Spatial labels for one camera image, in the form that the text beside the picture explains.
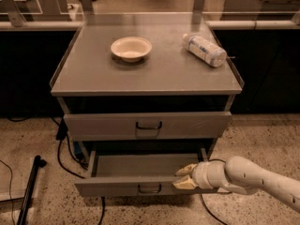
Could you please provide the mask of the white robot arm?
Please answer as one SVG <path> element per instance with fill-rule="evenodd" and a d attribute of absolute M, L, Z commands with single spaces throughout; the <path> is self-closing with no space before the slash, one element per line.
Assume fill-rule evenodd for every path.
<path fill-rule="evenodd" d="M 252 195 L 260 189 L 300 212 L 299 181 L 270 172 L 244 157 L 189 164 L 175 175 L 180 177 L 172 183 L 177 189 L 222 188 L 242 195 Z"/>

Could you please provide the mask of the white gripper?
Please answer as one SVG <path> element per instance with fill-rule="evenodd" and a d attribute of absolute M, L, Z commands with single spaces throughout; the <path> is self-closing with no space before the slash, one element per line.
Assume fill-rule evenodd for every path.
<path fill-rule="evenodd" d="M 172 184 L 177 189 L 202 189 L 226 188 L 229 180 L 225 174 L 224 162 L 211 161 L 196 164 L 188 164 L 184 168 L 178 170 L 176 176 L 184 176 Z"/>

